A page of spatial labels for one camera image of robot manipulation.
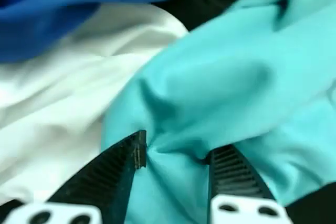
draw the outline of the turquoise cloth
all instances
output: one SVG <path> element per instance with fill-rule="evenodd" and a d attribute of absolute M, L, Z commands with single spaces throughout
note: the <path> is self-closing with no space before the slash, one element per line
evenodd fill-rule
<path fill-rule="evenodd" d="M 208 168 L 236 143 L 280 203 L 336 180 L 336 0 L 239 0 L 112 102 L 102 149 L 148 132 L 126 223 L 206 223 Z"/>

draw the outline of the hole in handle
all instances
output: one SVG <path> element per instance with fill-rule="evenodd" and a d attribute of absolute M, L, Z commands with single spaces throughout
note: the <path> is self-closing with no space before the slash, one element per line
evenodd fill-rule
<path fill-rule="evenodd" d="M 29 224 L 44 224 L 47 223 L 51 216 L 51 213 L 48 211 L 38 212 L 34 216 L 31 217 Z"/>
<path fill-rule="evenodd" d="M 79 215 L 70 222 L 70 224 L 90 224 L 90 216 L 88 215 Z"/>
<path fill-rule="evenodd" d="M 238 208 L 229 204 L 222 204 L 218 207 L 220 210 L 228 212 L 237 212 Z"/>
<path fill-rule="evenodd" d="M 262 215 L 279 216 L 278 212 L 269 207 L 259 207 L 258 211 Z"/>

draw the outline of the white fabric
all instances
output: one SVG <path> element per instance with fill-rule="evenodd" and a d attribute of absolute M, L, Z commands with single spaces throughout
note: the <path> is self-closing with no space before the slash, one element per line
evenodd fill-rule
<path fill-rule="evenodd" d="M 49 52 L 0 66 L 0 204 L 43 201 L 99 153 L 125 83 L 187 30 L 151 5 L 104 4 Z"/>

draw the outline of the cloth pile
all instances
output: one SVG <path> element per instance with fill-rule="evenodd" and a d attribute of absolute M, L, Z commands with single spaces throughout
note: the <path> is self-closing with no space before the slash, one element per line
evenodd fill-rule
<path fill-rule="evenodd" d="M 206 223 L 227 144 L 283 205 L 335 181 L 335 23 L 336 0 L 0 0 L 0 204 L 138 130 L 126 223 Z"/>

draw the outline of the teal fabric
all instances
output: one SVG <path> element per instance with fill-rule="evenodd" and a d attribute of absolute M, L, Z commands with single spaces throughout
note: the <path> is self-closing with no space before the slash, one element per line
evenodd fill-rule
<path fill-rule="evenodd" d="M 239 0 L 112 102 L 102 149 L 148 132 L 126 223 L 206 223 L 208 168 L 235 143 L 286 205 L 336 180 L 336 0 Z"/>

